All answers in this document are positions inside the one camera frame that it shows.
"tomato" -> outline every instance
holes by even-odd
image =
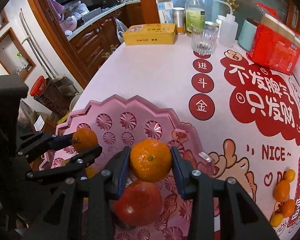
[[[142,227],[160,215],[162,198],[157,185],[136,180],[125,188],[120,200],[113,203],[114,213],[124,223]]]

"small orange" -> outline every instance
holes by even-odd
[[[290,184],[286,180],[280,181],[274,188],[273,197],[277,202],[283,202],[290,193]]]
[[[283,176],[283,179],[287,180],[289,183],[294,180],[296,173],[294,170],[287,170]]]
[[[280,208],[280,213],[284,218],[291,216],[296,208],[296,204],[293,199],[288,199],[285,203],[282,204]]]
[[[283,215],[280,213],[274,214],[270,219],[270,225],[274,228],[279,226],[283,220]]]
[[[80,153],[98,144],[98,138],[94,131],[87,127],[80,128],[72,136],[72,146]]]
[[[155,139],[136,144],[130,152],[130,168],[133,174],[145,182],[157,182],[170,172],[172,156],[169,147]]]

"glass cup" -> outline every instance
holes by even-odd
[[[204,30],[191,25],[191,47],[202,55],[210,55],[216,47],[218,27],[217,24],[206,22]]]

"pink fruit plate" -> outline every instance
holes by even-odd
[[[154,138],[169,147],[177,146],[181,156],[189,160],[193,168],[212,177],[214,162],[202,151],[196,129],[180,122],[173,109],[160,109],[140,96],[126,100],[113,95],[103,102],[90,101],[85,109],[72,112],[66,123],[58,125],[56,134],[69,134],[81,127],[91,128],[103,148],[101,156],[92,165],[96,172],[100,172],[124,146],[133,147],[144,139]],[[40,169],[59,167],[63,160],[76,154],[72,146],[57,151],[54,156],[47,152]],[[116,240],[186,239],[192,201],[184,201],[178,195],[172,171],[156,184],[163,199],[162,213],[158,220],[149,226],[130,231],[117,227]]]

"glass bottle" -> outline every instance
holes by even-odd
[[[186,34],[191,37],[191,24],[194,27],[204,29],[204,3],[202,0],[187,0],[186,8]]]

